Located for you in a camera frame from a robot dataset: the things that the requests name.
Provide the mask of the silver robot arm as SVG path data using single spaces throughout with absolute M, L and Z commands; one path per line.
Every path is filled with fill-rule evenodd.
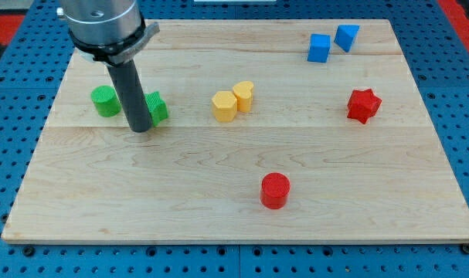
M 129 127 L 152 128 L 134 57 L 160 32 L 145 22 L 137 0 L 60 0 L 57 16 L 66 21 L 75 47 L 110 74 Z

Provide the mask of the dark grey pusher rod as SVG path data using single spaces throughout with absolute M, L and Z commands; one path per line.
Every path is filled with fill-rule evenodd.
M 152 118 L 134 60 L 109 66 L 107 70 L 130 129 L 137 133 L 148 131 L 152 128 Z

